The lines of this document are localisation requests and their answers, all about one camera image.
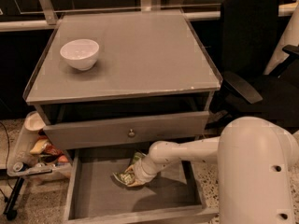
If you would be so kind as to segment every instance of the chair backrest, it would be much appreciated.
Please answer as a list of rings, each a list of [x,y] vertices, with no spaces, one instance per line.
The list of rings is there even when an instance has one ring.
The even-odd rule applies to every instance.
[[[221,4],[221,71],[243,78],[263,73],[277,43],[279,0],[225,0]]]

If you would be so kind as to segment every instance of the white plate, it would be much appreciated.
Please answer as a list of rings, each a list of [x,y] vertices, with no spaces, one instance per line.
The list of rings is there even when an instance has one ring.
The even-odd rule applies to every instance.
[[[46,124],[37,112],[29,115],[25,120],[25,128],[29,131],[39,131],[45,126]]]

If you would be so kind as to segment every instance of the speckled floor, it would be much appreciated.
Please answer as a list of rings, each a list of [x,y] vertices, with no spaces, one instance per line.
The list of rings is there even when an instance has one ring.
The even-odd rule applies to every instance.
[[[2,120],[2,123],[7,128],[11,143],[10,149],[12,149],[14,141],[18,138],[23,119]],[[294,136],[299,143],[299,132],[295,133]],[[7,136],[3,127],[0,127],[0,140],[0,169],[4,169],[7,156]],[[198,165],[200,165],[200,167],[196,175],[201,182],[206,205],[218,207],[217,166],[203,163]],[[299,163],[292,167],[290,174],[295,221],[299,223]],[[15,179],[9,179],[8,181],[9,184],[13,186]],[[11,188],[7,184],[7,179],[4,176],[0,176],[0,188],[7,196],[10,195]],[[67,188],[68,179],[45,182],[42,185],[35,185],[32,182],[25,181],[17,203],[17,217],[12,221],[7,221],[6,216],[1,215],[0,223],[62,223]],[[1,212],[4,211],[5,205],[4,197],[0,193]],[[217,217],[210,222],[210,224],[215,223],[219,223]]]

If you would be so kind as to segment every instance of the drawer front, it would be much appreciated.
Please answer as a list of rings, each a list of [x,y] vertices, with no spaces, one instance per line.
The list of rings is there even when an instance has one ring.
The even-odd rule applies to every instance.
[[[60,149],[100,147],[157,141],[202,134],[208,112],[126,119],[103,119],[46,126],[50,141]]]

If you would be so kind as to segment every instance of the tabletop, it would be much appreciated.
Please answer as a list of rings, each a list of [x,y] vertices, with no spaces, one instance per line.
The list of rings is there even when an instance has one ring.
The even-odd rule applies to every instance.
[[[100,45],[98,61],[84,72],[60,56],[64,44],[81,38]],[[26,102],[73,103],[219,88],[212,61],[180,10],[77,14],[63,17]]]

